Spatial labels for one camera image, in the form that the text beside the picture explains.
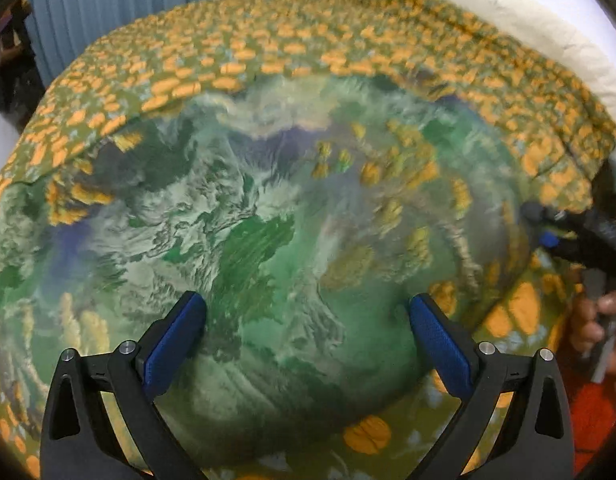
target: bolt head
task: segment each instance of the bolt head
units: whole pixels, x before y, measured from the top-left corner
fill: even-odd
[[[494,354],[496,348],[490,341],[482,341],[479,343],[479,351],[485,355]]]
[[[75,349],[67,348],[63,352],[61,352],[61,360],[65,362],[72,361],[75,355],[76,355]]]
[[[547,348],[542,348],[539,350],[539,357],[544,361],[552,361],[554,359],[554,354]]]
[[[134,349],[136,348],[137,348],[137,344],[134,341],[131,341],[130,339],[128,339],[127,341],[124,341],[123,343],[119,345],[119,351],[123,355],[131,354],[132,352],[134,352]]]

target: orange spot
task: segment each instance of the orange spot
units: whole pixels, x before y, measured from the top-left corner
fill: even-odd
[[[125,124],[125,121],[126,121],[125,115],[120,115],[117,118],[112,119],[111,121],[107,121],[107,123],[105,123],[105,126],[101,129],[101,135],[107,136],[117,131],[119,128],[121,128]]]
[[[254,59],[257,53],[251,48],[244,48],[234,53],[234,59],[238,61],[246,61],[248,59]]]
[[[183,67],[183,68],[179,68],[178,70],[176,70],[175,75],[179,79],[184,79],[184,78],[188,77],[190,74],[192,74],[192,72],[194,72],[194,71],[191,68]]]
[[[305,54],[306,47],[302,43],[290,43],[284,47],[283,51],[287,54]]]
[[[236,75],[246,71],[243,63],[226,63],[221,65],[221,73],[225,75]]]
[[[200,82],[212,81],[215,77],[216,76],[212,72],[207,73],[207,74],[200,74],[197,76],[197,81],[200,81]]]
[[[365,186],[374,186],[381,180],[381,168],[374,162],[367,162],[361,168],[361,183]]]
[[[72,148],[72,151],[70,152],[71,155],[76,155],[77,153],[80,153],[81,150],[83,150],[83,148],[86,147],[86,143],[85,142],[80,142],[78,143],[76,146],[74,146],[74,148]]]
[[[152,110],[156,110],[157,108],[161,108],[164,104],[168,102],[167,95],[158,95],[156,97],[152,97],[148,99],[144,104],[141,105],[141,110],[144,112],[151,112]]]
[[[261,65],[261,72],[264,74],[280,74],[283,72],[284,63],[281,61],[264,63]]]
[[[220,90],[237,90],[241,88],[240,83],[232,77],[219,77],[213,81],[213,86]]]
[[[234,40],[230,42],[230,48],[232,50],[242,50],[246,47],[246,42],[243,40]]]
[[[68,137],[66,137],[66,136],[59,137],[59,139],[54,140],[54,142],[52,143],[52,150],[53,150],[53,152],[57,152],[63,146],[65,146],[67,143],[68,143]]]
[[[6,412],[8,412],[8,417],[10,419],[10,422],[12,422],[12,425],[13,426],[18,426],[19,421],[14,416],[14,412],[12,411],[12,407],[9,404],[6,406]]]
[[[59,166],[59,164],[62,164],[63,161],[66,160],[67,156],[68,156],[68,150],[60,150],[60,152],[55,153],[54,156],[52,157],[53,168],[56,168],[57,166]]]
[[[112,195],[108,195],[97,190],[88,190],[78,183],[72,186],[70,194],[79,202],[82,202],[86,205],[109,204],[110,202],[112,202],[112,200],[114,200],[114,197]]]
[[[334,65],[334,64],[330,65],[330,71],[334,75],[339,75],[339,76],[350,75],[350,69],[342,65]]]
[[[86,111],[78,110],[72,114],[72,117],[70,117],[70,119],[66,121],[66,124],[68,126],[75,126],[76,124],[79,124],[80,122],[82,122],[83,119],[85,118],[86,118]]]
[[[37,166],[43,160],[43,156],[45,155],[45,144],[37,144],[34,149],[34,153],[32,154],[32,158],[30,160],[31,166]]]
[[[539,299],[532,283],[523,282],[514,291],[508,302],[508,310],[526,335],[534,334],[539,328]]]
[[[366,455],[378,454],[388,446],[392,432],[390,426],[378,416],[367,416],[356,426],[345,428],[344,442],[348,447]]]
[[[105,123],[105,115],[99,112],[97,114],[94,114],[92,118],[88,121],[88,128],[98,128],[103,123]]]
[[[191,95],[198,94],[201,91],[201,85],[198,83],[187,83],[179,85],[172,90],[172,97],[190,97]]]
[[[505,337],[512,330],[512,322],[500,304],[496,305],[488,314],[485,326],[494,337]]]
[[[25,454],[25,442],[20,436],[16,436],[14,438],[14,445],[19,450],[20,453]]]
[[[446,316],[452,316],[457,307],[457,296],[453,282],[438,282],[430,285],[428,293]]]
[[[350,63],[348,68],[357,74],[374,75],[374,67],[369,61],[359,61],[356,63]]]
[[[544,294],[555,292],[560,301],[566,301],[566,287],[560,276],[556,274],[544,274],[542,277],[542,290]]]
[[[421,169],[421,171],[414,173],[408,179],[406,187],[408,189],[417,189],[419,186],[421,186],[421,184],[434,180],[438,176],[439,169],[437,167],[437,163],[434,160],[429,160]]]
[[[154,85],[150,87],[150,90],[155,95],[165,94],[171,91],[172,88],[179,86],[179,79],[176,77],[169,77],[168,79],[163,79],[162,81],[157,81]]]
[[[41,464],[37,457],[30,455],[25,459],[25,465],[27,465],[28,471],[33,477],[39,478],[41,476]]]
[[[539,254],[537,251],[534,251],[533,255],[530,257],[530,268],[533,270],[541,269],[542,261],[539,259]]]
[[[133,63],[133,65],[131,65],[128,72],[130,72],[131,74],[134,74],[136,72],[139,72],[140,70],[145,70],[145,68],[146,68],[145,61],[137,61],[136,63]]]
[[[541,191],[539,192],[539,200],[542,202],[542,204],[546,205],[554,203],[554,201],[557,200],[558,196],[559,191],[557,190],[557,188],[554,187],[552,184],[549,184],[548,182],[542,186]]]
[[[347,61],[345,55],[337,51],[326,52],[321,56],[321,60],[327,65],[343,65]]]
[[[10,440],[10,425],[4,418],[0,420],[0,432],[3,440]]]
[[[118,103],[108,103],[107,105],[104,106],[104,109],[107,112],[115,112],[119,108],[121,108],[121,105]]]
[[[5,178],[1,182],[1,185],[0,185],[0,200],[1,200],[1,195],[6,190],[6,187],[8,187],[10,185],[11,182],[12,182],[11,178]]]

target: green fabric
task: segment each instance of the green fabric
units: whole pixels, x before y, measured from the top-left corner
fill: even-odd
[[[443,0],[211,0],[120,28],[0,175],[2,434],[36,473],[60,351],[138,338],[192,289],[207,330],[157,405],[211,476],[403,478],[455,406],[405,301],[555,345],[568,292],[518,206],[585,207],[615,138],[574,75]]]

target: human hand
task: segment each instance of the human hand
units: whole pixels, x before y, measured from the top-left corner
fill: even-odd
[[[575,298],[570,317],[570,344],[577,352],[590,351],[603,340],[604,329],[595,320],[597,314],[616,314],[616,291],[597,301],[589,300],[584,294]],[[616,377],[616,343],[608,359],[606,375]]]

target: blanket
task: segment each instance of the blanket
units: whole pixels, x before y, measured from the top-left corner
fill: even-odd
[[[518,206],[587,207],[615,141],[572,72],[446,0],[207,0],[119,28],[0,174],[2,436],[38,475],[60,351],[137,338],[194,289],[208,326],[157,406],[211,478],[404,478],[456,409],[405,301],[556,348],[573,290]]]

